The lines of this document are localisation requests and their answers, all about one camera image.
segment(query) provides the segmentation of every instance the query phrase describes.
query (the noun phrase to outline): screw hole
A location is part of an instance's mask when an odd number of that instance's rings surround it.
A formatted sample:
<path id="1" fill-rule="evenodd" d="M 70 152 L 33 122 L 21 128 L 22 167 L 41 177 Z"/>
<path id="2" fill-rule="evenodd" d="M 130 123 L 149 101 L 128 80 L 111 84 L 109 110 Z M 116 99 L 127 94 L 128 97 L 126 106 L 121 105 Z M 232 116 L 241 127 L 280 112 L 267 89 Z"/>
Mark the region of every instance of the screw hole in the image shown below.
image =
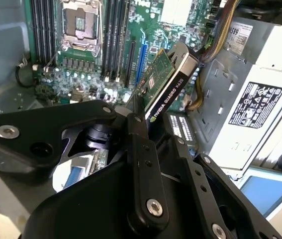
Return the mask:
<path id="1" fill-rule="evenodd" d="M 144 148 L 146 151 L 150 151 L 149 146 L 143 145 L 143 148 Z"/>
<path id="2" fill-rule="evenodd" d="M 181 175 L 179 173 L 177 173 L 174 177 L 179 179 L 179 180 L 181 179 Z"/>
<path id="3" fill-rule="evenodd" d="M 146 160 L 146 161 L 145 161 L 145 164 L 146 164 L 146 166 L 148 166 L 148 167 L 152 167 L 152 162 L 149 161 L 149 160 Z"/>
<path id="4" fill-rule="evenodd" d="M 49 157 L 52 155 L 52 147 L 51 145 L 43 142 L 37 142 L 31 145 L 30 151 L 41 158 Z"/>
<path id="5" fill-rule="evenodd" d="M 204 192 L 207 192 L 207 189 L 204 186 L 200 186 L 201 190 L 203 190 Z"/>

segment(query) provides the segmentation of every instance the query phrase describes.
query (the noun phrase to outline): white label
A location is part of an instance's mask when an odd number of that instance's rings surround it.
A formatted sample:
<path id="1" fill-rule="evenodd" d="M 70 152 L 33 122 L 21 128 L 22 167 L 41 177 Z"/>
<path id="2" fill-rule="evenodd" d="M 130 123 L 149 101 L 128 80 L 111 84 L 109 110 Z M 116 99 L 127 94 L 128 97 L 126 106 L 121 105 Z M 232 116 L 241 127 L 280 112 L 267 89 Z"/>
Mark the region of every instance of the white label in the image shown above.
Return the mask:
<path id="1" fill-rule="evenodd" d="M 245 25 L 238 22 L 231 23 L 224 47 L 241 55 L 252 31 L 252 28 L 253 27 L 250 25 Z"/>
<path id="2" fill-rule="evenodd" d="M 221 0 L 219 7 L 225 7 L 227 0 Z"/>
<path id="3" fill-rule="evenodd" d="M 153 76 L 150 78 L 149 85 L 150 85 L 150 89 L 153 88 L 153 86 L 155 85 Z"/>

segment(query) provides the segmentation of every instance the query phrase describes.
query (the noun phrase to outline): green circuit board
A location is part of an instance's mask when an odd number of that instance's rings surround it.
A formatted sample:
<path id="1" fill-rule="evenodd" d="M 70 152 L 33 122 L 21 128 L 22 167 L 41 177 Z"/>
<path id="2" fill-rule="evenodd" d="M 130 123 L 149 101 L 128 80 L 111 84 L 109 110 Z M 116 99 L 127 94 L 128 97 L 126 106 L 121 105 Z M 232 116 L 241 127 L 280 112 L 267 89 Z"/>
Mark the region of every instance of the green circuit board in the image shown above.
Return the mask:
<path id="1" fill-rule="evenodd" d="M 169 16 L 175 5 L 180 12 Z M 197 51 L 213 27 L 213 0 L 26 0 L 25 7 L 35 92 L 53 105 L 124 105 L 161 49 L 182 41 Z M 193 86 L 171 110 L 184 110 Z"/>

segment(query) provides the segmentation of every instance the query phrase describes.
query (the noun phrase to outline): warning label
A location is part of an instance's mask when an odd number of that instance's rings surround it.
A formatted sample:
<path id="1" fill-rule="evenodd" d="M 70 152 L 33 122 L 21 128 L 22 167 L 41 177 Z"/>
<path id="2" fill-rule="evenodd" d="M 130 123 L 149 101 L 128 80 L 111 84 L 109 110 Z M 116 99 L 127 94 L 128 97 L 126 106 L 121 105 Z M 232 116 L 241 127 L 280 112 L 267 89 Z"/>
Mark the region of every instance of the warning label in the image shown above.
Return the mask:
<path id="1" fill-rule="evenodd" d="M 253 26 L 232 22 L 224 47 L 241 55 L 243 52 Z"/>
<path id="2" fill-rule="evenodd" d="M 282 88 L 249 82 L 229 124 L 261 128 L 282 95 Z"/>

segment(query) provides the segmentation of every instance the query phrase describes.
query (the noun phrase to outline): pcie slot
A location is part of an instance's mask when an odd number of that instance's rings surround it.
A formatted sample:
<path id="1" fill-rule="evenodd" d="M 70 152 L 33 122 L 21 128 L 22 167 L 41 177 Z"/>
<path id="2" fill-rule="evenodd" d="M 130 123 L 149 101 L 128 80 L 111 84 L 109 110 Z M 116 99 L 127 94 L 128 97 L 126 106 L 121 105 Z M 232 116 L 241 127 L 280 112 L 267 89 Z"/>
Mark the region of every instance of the pcie slot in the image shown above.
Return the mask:
<path id="1" fill-rule="evenodd" d="M 108 74 L 108 64 L 109 64 L 109 56 L 110 56 L 110 46 L 111 46 L 111 35 L 112 35 L 112 28 L 113 24 L 111 23 L 114 4 L 116 3 L 116 0 L 114 1 L 107 1 L 107 10 L 106 10 L 106 22 L 105 22 L 105 40 L 104 40 L 104 46 L 103 46 L 103 60 L 102 60 L 102 75 L 106 77 Z"/>
<path id="2" fill-rule="evenodd" d="M 136 77 L 135 77 L 135 85 L 137 85 L 141 79 L 142 72 L 143 72 L 143 65 L 144 59 L 146 56 L 147 44 L 142 44 L 141 51 L 140 51 L 140 58 L 139 58 L 139 65 L 136 70 Z"/>
<path id="3" fill-rule="evenodd" d="M 132 64 L 133 64 L 133 59 L 134 59 L 135 46 L 136 46 L 136 41 L 131 41 L 130 49 L 129 49 L 129 56 L 127 59 L 127 73 L 126 73 L 126 78 L 124 82 L 125 87 L 129 87 L 129 84 L 130 84 L 130 77 L 131 77 Z"/>

